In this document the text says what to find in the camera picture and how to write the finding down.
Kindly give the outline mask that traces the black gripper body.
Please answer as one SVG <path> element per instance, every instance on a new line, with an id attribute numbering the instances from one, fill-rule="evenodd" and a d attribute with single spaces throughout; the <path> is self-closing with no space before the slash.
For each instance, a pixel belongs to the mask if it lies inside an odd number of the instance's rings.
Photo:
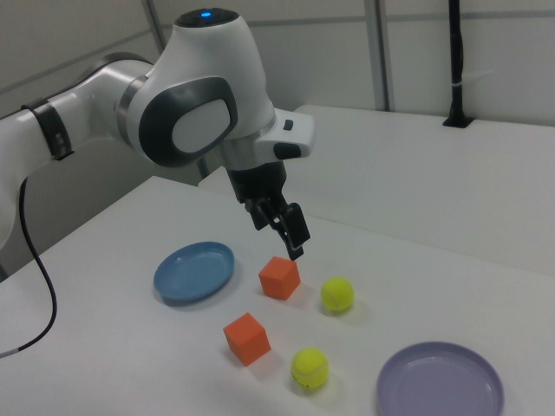
<path id="1" fill-rule="evenodd" d="M 282 161 L 265 163 L 247 170 L 227 170 L 227 175 L 238 202 L 249 213 L 261 203 L 268 203 L 273 211 L 286 206 L 283 187 L 287 174 Z"/>

